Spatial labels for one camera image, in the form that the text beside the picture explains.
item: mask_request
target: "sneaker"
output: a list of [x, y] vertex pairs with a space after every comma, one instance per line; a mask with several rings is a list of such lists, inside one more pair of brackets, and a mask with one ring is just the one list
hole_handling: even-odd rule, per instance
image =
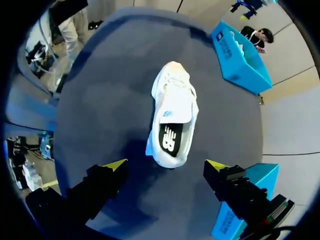
[[156, 77], [151, 95], [155, 113], [145, 154], [162, 167], [180, 167], [187, 161], [199, 112], [190, 75], [180, 63], [167, 63]]

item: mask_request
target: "black cable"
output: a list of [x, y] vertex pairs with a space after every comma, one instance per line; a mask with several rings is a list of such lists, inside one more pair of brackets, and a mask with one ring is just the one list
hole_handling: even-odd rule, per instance
[[245, 238], [242, 238], [241, 240], [246, 240], [246, 239], [259, 240], [259, 239], [262, 239], [263, 237], [265, 237], [265, 236], [267, 236], [267, 235], [279, 233], [279, 232], [281, 232], [281, 231], [291, 231], [291, 232], [294, 232], [295, 229], [296, 229], [295, 226], [281, 226], [281, 227], [269, 229], [269, 230], [267, 230], [267, 231], [262, 231], [262, 232], [253, 233], [253, 234], [251, 234], [251, 235], [246, 236]]
[[306, 152], [306, 153], [294, 153], [294, 154], [262, 154], [262, 156], [303, 156], [303, 155], [313, 155], [320, 154], [320, 151]]
[[181, 5], [182, 5], [182, 3], [184, 2], [184, 0], [181, 0], [181, 2], [180, 2], [180, 4], [179, 4], [179, 6], [178, 6], [178, 9], [177, 9], [177, 13], [179, 12], [179, 10], [180, 10], [180, 8], [181, 8]]

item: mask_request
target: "white pants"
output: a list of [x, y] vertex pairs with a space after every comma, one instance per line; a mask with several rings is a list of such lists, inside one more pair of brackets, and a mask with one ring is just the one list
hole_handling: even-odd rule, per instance
[[76, 60], [81, 47], [86, 44], [88, 40], [88, 14], [87, 8], [78, 11], [75, 15], [69, 17], [67, 20], [59, 25], [60, 32], [64, 38], [66, 45], [66, 52], [69, 58], [70, 70], [72, 64]]

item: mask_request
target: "blue box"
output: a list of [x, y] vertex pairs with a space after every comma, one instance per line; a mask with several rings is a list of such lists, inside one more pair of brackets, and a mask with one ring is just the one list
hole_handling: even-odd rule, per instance
[[[225, 80], [256, 95], [272, 88], [267, 68], [256, 47], [247, 38], [224, 21], [216, 26], [211, 37]], [[244, 55], [236, 41], [243, 45]]]

